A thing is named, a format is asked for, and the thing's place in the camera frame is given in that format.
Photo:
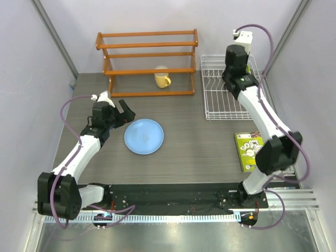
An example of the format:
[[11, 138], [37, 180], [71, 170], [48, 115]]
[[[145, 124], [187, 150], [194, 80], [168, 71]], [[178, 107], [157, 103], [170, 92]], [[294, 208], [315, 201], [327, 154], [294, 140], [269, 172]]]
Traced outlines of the blue plate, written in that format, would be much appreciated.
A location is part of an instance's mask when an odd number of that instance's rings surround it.
[[132, 122], [124, 133], [124, 142], [127, 148], [139, 155], [149, 155], [156, 152], [163, 141], [163, 128], [151, 119], [139, 119]]

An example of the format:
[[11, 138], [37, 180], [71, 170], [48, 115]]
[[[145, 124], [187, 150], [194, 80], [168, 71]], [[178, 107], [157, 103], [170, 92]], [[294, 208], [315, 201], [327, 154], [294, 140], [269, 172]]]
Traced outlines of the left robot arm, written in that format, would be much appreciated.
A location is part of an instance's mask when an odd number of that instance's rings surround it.
[[77, 183], [89, 161], [103, 147], [110, 130], [132, 122], [135, 113], [124, 100], [119, 100], [122, 112], [109, 99], [93, 104], [87, 125], [77, 136], [78, 142], [68, 156], [52, 172], [43, 172], [37, 180], [37, 210], [45, 216], [67, 220], [77, 217], [80, 210], [95, 204], [107, 209], [112, 202], [109, 187], [90, 183], [80, 187]]

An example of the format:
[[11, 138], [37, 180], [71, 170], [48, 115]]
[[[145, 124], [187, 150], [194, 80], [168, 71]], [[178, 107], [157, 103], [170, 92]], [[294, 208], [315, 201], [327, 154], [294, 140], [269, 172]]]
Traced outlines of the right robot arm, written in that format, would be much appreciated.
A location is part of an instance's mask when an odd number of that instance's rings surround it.
[[243, 46], [229, 45], [222, 74], [224, 86], [247, 110], [264, 141], [255, 157], [256, 168], [238, 186], [237, 201], [242, 207], [252, 207], [261, 197], [263, 187], [296, 163], [302, 143], [301, 133], [292, 132], [283, 124], [265, 99], [257, 79], [247, 71], [248, 57]]

